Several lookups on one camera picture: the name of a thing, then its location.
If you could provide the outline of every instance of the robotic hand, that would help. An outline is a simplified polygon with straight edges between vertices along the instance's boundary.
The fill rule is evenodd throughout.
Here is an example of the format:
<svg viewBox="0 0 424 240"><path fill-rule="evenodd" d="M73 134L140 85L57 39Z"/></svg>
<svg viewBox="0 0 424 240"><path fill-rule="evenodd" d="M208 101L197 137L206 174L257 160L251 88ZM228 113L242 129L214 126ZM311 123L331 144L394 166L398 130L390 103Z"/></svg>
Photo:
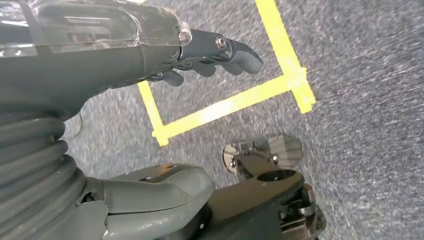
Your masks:
<svg viewBox="0 0 424 240"><path fill-rule="evenodd" d="M261 58L169 9L121 0L0 0L0 239L316 239L326 222L287 136L234 143L225 166L246 181L215 190L198 167L168 164L85 177L63 121L92 96L175 70L256 74Z"/></svg>

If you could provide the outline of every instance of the yellow tape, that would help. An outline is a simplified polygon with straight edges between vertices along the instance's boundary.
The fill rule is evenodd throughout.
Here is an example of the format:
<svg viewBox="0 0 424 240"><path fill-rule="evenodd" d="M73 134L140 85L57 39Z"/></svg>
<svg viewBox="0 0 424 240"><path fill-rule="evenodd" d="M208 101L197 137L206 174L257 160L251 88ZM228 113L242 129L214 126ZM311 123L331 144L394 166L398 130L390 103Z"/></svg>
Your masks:
<svg viewBox="0 0 424 240"><path fill-rule="evenodd" d="M316 100L307 81L307 70L299 63L276 2L275 0L256 0L256 6L282 72L290 76L287 78L288 84L300 111L307 113L312 110Z"/></svg>
<svg viewBox="0 0 424 240"><path fill-rule="evenodd" d="M286 77L279 76L171 122L160 130L155 128L153 135L161 138L171 138L289 90Z"/></svg>
<svg viewBox="0 0 424 240"><path fill-rule="evenodd" d="M307 69L301 67L299 63L275 1L256 0L256 5L284 75L167 125L162 123L149 84L146 81L139 83L138 87L153 126L152 136L156 137L160 146L166 146L169 138L290 90L302 113L312 109L316 100L307 81Z"/></svg>
<svg viewBox="0 0 424 240"><path fill-rule="evenodd" d="M147 81L142 81L138 84L141 96L146 106L148 117L150 118L151 125L153 126L152 136L156 137L160 146L168 145L168 137L166 134L155 135L155 131L163 133L164 124L162 123L161 116L159 115L158 107L156 106L155 99L153 98L152 90Z"/></svg>

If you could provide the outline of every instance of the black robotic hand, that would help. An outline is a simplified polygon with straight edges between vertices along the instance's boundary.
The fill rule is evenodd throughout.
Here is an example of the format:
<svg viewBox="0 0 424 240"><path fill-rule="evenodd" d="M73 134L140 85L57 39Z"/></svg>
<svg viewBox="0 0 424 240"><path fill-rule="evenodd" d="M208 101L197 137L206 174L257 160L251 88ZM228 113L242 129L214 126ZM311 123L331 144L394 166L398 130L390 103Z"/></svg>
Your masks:
<svg viewBox="0 0 424 240"><path fill-rule="evenodd" d="M191 34L191 42L179 49L177 60L159 68L159 72L148 77L149 81L163 80L177 87L184 78L174 69L194 70L204 77L211 77L217 65L232 75L257 74L264 65L259 55L244 43L215 32L192 29Z"/></svg>

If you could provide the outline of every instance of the yellow tape square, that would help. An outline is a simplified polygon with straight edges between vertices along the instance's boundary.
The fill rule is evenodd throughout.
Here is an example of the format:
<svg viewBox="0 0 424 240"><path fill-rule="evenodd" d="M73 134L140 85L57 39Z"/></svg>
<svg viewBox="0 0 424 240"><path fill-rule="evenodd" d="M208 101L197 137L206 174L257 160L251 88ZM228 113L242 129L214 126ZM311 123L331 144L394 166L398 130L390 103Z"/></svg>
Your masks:
<svg viewBox="0 0 424 240"><path fill-rule="evenodd" d="M169 144L169 138L290 90L303 114L312 110L316 100L307 81L307 69L299 63L275 0L256 0L256 6L284 75L166 125L162 122L148 82L140 82L138 87L153 126L152 136L161 147Z"/></svg>

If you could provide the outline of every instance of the screw head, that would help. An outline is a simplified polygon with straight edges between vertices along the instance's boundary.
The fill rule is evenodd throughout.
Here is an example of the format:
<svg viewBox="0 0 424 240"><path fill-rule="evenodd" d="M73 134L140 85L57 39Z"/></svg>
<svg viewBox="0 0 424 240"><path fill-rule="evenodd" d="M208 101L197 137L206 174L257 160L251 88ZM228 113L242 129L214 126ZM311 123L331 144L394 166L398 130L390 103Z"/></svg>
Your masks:
<svg viewBox="0 0 424 240"><path fill-rule="evenodd" d="M278 163L280 162L279 157L278 157L277 155L272 156L272 162L273 162L275 165L278 165Z"/></svg>
<svg viewBox="0 0 424 240"><path fill-rule="evenodd" d="M216 37L216 41L215 42L216 42L216 46L219 49L221 49L221 50L224 50L226 48L226 46L227 46L226 39L223 36L221 36L221 35L219 35L219 36Z"/></svg>

